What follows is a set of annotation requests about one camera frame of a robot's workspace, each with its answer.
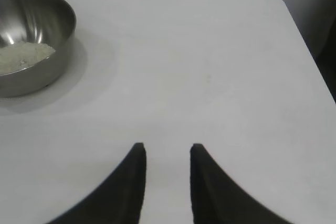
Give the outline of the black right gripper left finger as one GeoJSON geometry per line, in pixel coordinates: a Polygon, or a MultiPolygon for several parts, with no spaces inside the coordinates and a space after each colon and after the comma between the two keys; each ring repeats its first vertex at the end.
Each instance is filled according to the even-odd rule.
{"type": "Polygon", "coordinates": [[[90,195],[51,223],[139,223],[146,183],[146,151],[135,143],[90,195]]]}

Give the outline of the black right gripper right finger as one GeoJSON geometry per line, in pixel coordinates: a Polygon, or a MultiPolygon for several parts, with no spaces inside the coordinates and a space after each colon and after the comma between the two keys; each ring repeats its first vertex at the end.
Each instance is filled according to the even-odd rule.
{"type": "Polygon", "coordinates": [[[288,223],[239,187],[202,144],[190,150],[194,223],[288,223]]]}

